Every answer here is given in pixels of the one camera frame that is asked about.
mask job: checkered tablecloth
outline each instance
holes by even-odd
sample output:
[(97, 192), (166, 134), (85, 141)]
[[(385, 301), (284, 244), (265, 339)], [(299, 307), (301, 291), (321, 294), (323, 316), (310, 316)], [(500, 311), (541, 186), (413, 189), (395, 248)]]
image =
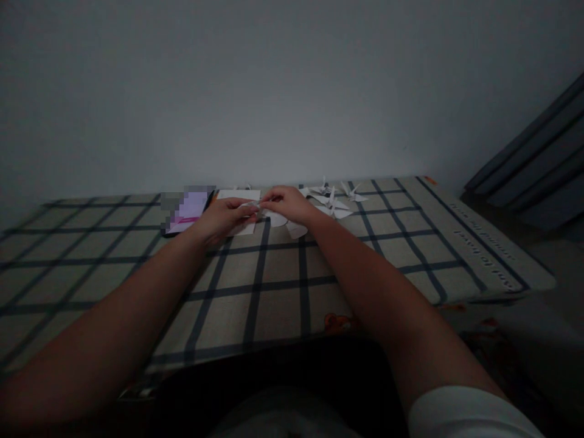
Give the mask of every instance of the checkered tablecloth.
[[(342, 199), (354, 213), (341, 224), (433, 304), (505, 304), (554, 287), (537, 261), (430, 180), (349, 186), (358, 183), (369, 200)], [(160, 195), (60, 200), (7, 230), (0, 243), (2, 373), (22, 367), (161, 248), (168, 215)], [(343, 331), (354, 322), (314, 238), (291, 240), (286, 227), (261, 221), (252, 235), (208, 252), (145, 375)]]

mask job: gray curtain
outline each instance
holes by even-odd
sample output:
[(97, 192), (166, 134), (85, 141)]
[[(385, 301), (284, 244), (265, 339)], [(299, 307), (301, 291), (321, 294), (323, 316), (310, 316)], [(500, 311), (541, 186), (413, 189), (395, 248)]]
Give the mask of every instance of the gray curtain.
[(584, 229), (584, 74), (466, 189), (545, 231)]

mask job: white sleeve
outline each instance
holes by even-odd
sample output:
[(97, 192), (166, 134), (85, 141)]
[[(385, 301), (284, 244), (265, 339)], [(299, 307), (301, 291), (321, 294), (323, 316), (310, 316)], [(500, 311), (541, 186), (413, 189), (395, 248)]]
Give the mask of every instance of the white sleeve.
[(412, 438), (543, 438), (511, 403), (466, 386), (444, 386), (418, 398), (409, 412)]

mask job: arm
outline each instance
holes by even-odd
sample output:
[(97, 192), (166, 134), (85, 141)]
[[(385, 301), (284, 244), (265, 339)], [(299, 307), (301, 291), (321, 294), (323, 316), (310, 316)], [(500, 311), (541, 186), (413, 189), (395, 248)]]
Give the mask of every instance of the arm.
[(213, 202), (195, 224), (9, 379), (0, 391), (2, 423), (32, 428), (67, 422), (115, 400), (148, 358), (207, 246), (256, 219), (256, 207), (238, 209), (245, 202)]
[[(266, 202), (276, 196), (282, 200)], [(448, 323), (385, 258), (293, 187), (275, 187), (263, 201), (261, 207), (306, 226), (315, 237), (355, 314), (386, 352), (406, 413), (422, 394), (448, 385), (506, 399)]]

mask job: forearm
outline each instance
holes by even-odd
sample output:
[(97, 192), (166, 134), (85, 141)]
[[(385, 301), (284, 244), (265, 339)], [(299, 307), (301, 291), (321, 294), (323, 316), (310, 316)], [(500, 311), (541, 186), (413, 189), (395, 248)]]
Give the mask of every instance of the forearm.
[(308, 228), (355, 314), (384, 348), (406, 412), (419, 396), (445, 385), (472, 386), (505, 398), (397, 268), (325, 215), (315, 214)]
[(4, 421), (65, 422), (115, 399), (147, 359), (201, 264), (204, 242), (190, 230), (163, 247), (4, 385)]

